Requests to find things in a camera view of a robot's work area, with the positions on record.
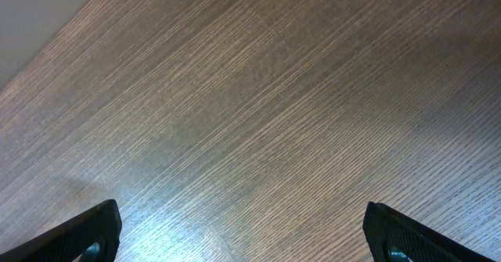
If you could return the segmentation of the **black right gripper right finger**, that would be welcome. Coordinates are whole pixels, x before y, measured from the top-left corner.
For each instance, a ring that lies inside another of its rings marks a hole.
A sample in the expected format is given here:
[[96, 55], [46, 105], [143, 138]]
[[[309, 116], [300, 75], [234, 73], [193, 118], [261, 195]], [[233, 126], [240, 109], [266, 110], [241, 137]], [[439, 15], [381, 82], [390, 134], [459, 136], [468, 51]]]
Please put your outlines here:
[[368, 203], [362, 229], [376, 262], [489, 260], [383, 203]]

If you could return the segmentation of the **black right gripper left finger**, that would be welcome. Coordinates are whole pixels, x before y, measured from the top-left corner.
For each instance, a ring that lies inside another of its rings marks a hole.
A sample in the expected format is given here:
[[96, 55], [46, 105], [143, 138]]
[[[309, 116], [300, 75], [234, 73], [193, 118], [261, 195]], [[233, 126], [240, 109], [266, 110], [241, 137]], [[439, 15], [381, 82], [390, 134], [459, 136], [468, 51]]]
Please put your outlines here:
[[1, 254], [2, 261], [107, 261], [113, 262], [120, 244], [121, 216], [108, 199]]

